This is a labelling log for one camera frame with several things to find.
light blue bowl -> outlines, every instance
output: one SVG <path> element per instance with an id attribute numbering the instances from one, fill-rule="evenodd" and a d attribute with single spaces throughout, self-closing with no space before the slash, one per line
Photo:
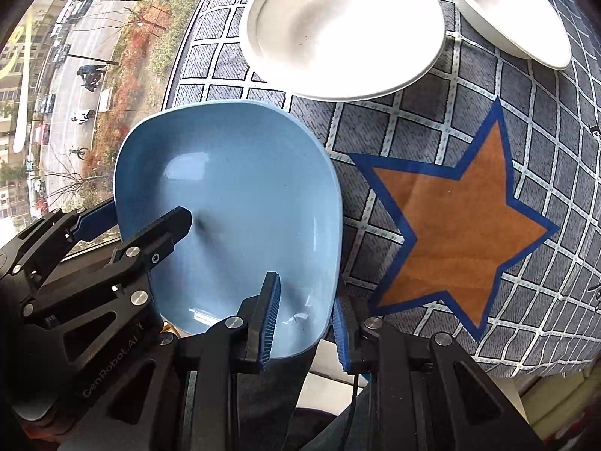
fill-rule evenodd
<path id="1" fill-rule="evenodd" d="M 282 295 L 272 357 L 298 354 L 324 334 L 342 200 L 328 155 L 293 116 L 249 100 L 153 115 L 125 139 L 114 184 L 124 239 L 176 206 L 192 212 L 190 233 L 151 274 L 170 322 L 203 333 L 276 271 Z"/>

white plate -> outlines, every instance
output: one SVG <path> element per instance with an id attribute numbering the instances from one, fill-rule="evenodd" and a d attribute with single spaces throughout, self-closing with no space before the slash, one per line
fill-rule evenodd
<path id="1" fill-rule="evenodd" d="M 437 0 L 250 0 L 240 22 L 242 52 L 262 79 L 321 101 L 410 85 L 444 39 Z"/>
<path id="2" fill-rule="evenodd" d="M 547 0 L 454 1 L 471 26 L 499 49 L 554 70 L 570 65 L 570 40 Z"/>

person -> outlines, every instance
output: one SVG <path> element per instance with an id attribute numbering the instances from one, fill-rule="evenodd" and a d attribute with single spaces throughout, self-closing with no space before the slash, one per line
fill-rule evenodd
<path id="1" fill-rule="evenodd" d="M 106 73 L 106 64 L 85 64 L 84 66 L 80 66 L 77 70 L 77 76 L 81 77 L 84 83 L 86 75 L 90 73 Z"/>

street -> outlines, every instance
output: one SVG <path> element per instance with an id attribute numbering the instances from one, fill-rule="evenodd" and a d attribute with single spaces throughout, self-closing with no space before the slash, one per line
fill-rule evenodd
<path id="1" fill-rule="evenodd" d="M 127 20 L 125 6 L 132 6 L 133 0 L 93 0 L 84 17 L 70 30 L 66 43 L 71 44 L 70 53 L 99 59 L 111 59 L 120 35 L 120 26 Z M 53 195 L 69 185 L 68 175 L 78 173 L 81 161 L 72 148 L 91 149 L 94 119 L 77 124 L 71 121 L 79 109 L 96 110 L 100 99 L 101 86 L 94 93 L 83 88 L 77 69 L 84 64 L 102 64 L 87 59 L 68 57 L 55 73 L 50 93 L 56 94 L 56 101 L 50 119 L 49 144 L 42 147 L 41 167 L 50 174 L 46 177 L 46 191 L 49 208 L 61 207 L 69 195 Z"/>

black cable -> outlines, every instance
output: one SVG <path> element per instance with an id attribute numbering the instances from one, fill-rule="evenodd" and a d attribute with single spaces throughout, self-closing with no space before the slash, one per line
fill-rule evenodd
<path id="1" fill-rule="evenodd" d="M 342 439 L 340 440 L 340 446 L 338 446 L 338 451 L 344 451 L 344 446 L 346 445 L 346 440 L 349 438 L 350 427 L 353 423 L 353 416 L 355 415 L 355 407 L 357 406 L 357 391 L 359 390 L 359 375 L 355 375 L 355 380 L 353 381 L 353 398 L 350 401 L 349 407 L 349 416 L 346 419 L 346 425 L 344 427 L 344 431 L 342 433 Z"/>

